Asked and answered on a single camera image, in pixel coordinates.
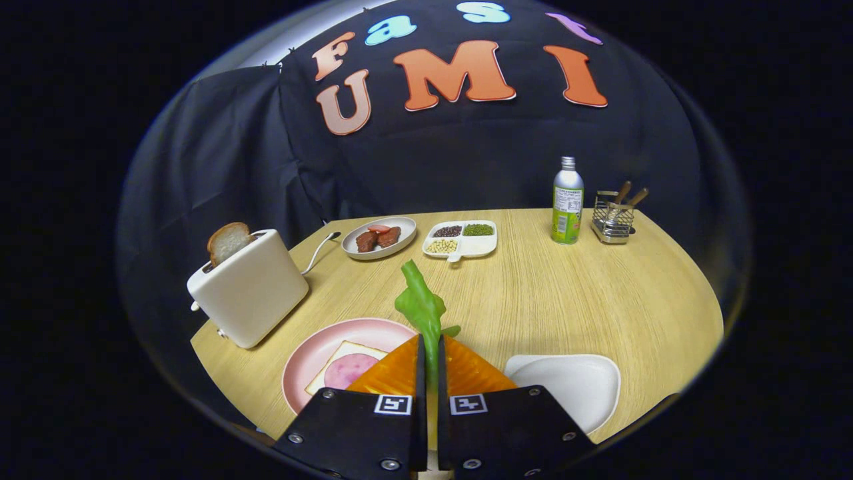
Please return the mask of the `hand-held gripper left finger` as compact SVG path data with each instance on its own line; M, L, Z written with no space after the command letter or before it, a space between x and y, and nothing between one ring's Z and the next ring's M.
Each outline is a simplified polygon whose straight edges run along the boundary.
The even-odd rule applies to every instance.
M409 373L415 392L368 394L323 388L273 449L322 479L415 479L427 470L426 359L417 335Z

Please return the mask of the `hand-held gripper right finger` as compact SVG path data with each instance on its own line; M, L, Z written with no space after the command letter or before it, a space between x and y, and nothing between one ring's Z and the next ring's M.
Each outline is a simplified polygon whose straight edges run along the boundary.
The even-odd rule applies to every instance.
M541 479L597 451L579 424L542 385L450 394L440 359L436 462L453 479Z

